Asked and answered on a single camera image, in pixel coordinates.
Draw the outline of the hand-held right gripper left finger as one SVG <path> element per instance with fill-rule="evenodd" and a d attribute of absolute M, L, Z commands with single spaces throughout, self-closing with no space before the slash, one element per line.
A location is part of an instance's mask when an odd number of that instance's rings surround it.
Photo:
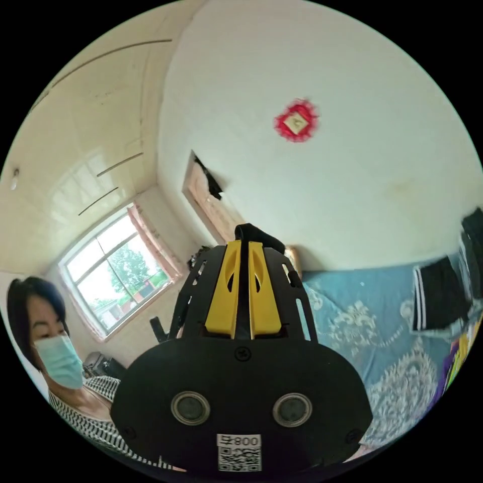
<path fill-rule="evenodd" d="M 229 242 L 221 260 L 218 279 L 205 322 L 206 330 L 217 336 L 233 337 L 235 335 L 241 247 L 240 241 Z"/>

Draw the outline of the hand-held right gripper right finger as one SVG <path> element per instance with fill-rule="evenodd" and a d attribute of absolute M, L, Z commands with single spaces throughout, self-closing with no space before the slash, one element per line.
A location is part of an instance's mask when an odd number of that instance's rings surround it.
<path fill-rule="evenodd" d="M 275 336 L 282 325 L 261 243 L 248 243 L 248 270 L 251 337 Z"/>

